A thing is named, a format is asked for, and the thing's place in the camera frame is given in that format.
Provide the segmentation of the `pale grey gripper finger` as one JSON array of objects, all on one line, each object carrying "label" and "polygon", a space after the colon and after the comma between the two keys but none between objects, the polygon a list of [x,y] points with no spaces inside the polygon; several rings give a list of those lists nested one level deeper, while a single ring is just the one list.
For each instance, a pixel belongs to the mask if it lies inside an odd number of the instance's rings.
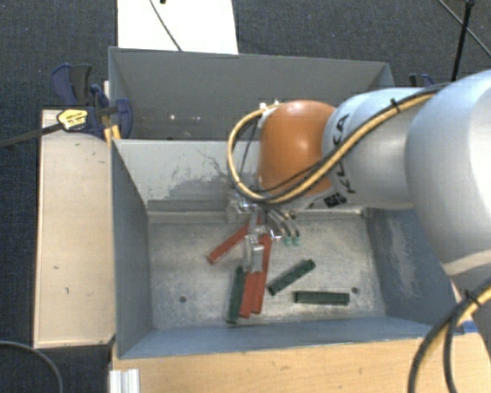
[{"label": "pale grey gripper finger", "polygon": [[254,244],[251,247],[251,267],[252,273],[261,273],[264,270],[264,250],[263,244]]},{"label": "pale grey gripper finger", "polygon": [[253,254],[253,243],[249,236],[244,239],[244,250],[242,256],[241,266],[245,272],[249,272],[252,266],[252,254]]}]

